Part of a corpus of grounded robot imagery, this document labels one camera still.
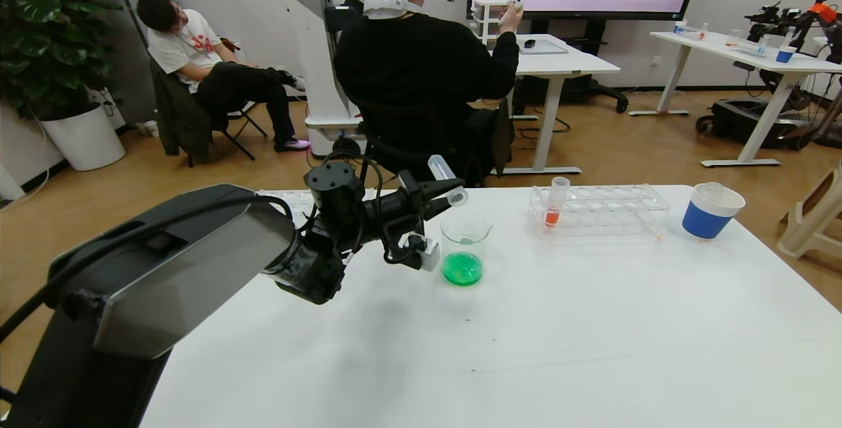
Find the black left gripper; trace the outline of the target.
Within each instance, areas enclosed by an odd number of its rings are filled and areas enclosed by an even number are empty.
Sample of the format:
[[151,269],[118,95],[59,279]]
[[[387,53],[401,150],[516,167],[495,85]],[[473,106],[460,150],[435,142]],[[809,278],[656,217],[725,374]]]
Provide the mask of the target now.
[[400,188],[389,193],[374,189],[370,199],[363,201],[364,236],[424,235],[424,221],[451,209],[450,202],[466,202],[462,179],[418,183],[408,171],[401,172],[398,177]]

